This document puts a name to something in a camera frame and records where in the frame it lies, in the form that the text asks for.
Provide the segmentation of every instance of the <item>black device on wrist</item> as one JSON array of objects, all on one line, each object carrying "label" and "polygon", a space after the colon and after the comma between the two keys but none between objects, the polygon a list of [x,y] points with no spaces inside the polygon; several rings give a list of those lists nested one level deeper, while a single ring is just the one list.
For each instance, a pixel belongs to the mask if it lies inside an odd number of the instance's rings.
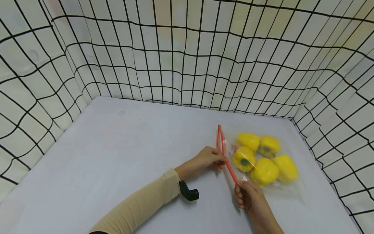
[{"label": "black device on wrist", "polygon": [[187,200],[194,201],[199,199],[199,191],[197,189],[188,189],[186,182],[183,180],[179,181],[179,189],[181,190],[182,196],[184,196]]}]

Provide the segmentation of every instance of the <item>yellow bell pepper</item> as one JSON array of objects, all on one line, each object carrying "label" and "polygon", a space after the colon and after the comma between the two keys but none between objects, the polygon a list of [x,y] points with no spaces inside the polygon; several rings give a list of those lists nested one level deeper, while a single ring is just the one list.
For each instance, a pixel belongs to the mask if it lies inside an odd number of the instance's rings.
[{"label": "yellow bell pepper", "polygon": [[278,179],[284,183],[291,182],[298,178],[297,168],[294,161],[287,155],[279,155],[271,161],[278,167]]},{"label": "yellow bell pepper", "polygon": [[234,165],[243,172],[249,172],[255,165],[256,159],[253,152],[247,147],[239,147],[233,156]]},{"label": "yellow bell pepper", "polygon": [[265,157],[271,158],[280,150],[280,144],[277,138],[273,136],[264,135],[260,140],[258,152]]},{"label": "yellow bell pepper", "polygon": [[236,144],[238,146],[245,146],[253,152],[256,152],[260,144],[260,138],[252,133],[239,133],[236,136]]},{"label": "yellow bell pepper", "polygon": [[251,180],[259,186],[273,182],[278,178],[278,175],[278,167],[268,158],[260,158],[250,173]]}]

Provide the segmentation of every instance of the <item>plastic bag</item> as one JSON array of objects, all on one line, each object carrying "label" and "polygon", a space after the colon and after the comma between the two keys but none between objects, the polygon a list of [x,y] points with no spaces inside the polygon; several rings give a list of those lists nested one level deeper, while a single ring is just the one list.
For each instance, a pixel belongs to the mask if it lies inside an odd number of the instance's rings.
[{"label": "plastic bag", "polygon": [[218,125],[217,148],[229,159],[226,165],[235,184],[251,180],[292,195],[300,195],[305,187],[291,151],[279,137]]}]

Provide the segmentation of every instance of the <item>grid-patterned wall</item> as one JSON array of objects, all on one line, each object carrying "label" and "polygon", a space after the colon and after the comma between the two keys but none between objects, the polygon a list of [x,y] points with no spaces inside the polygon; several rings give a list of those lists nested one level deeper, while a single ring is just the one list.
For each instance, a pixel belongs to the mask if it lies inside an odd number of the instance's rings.
[{"label": "grid-patterned wall", "polygon": [[288,118],[374,230],[374,1],[0,3],[0,200],[97,96]]}]

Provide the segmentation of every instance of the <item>sleeve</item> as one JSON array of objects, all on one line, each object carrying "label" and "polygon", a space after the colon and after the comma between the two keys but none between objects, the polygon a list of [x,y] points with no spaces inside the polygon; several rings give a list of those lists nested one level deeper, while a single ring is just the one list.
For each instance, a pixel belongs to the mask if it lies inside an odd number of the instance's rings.
[{"label": "sleeve", "polygon": [[171,168],[121,201],[94,225],[90,233],[131,234],[179,193],[179,177]]}]

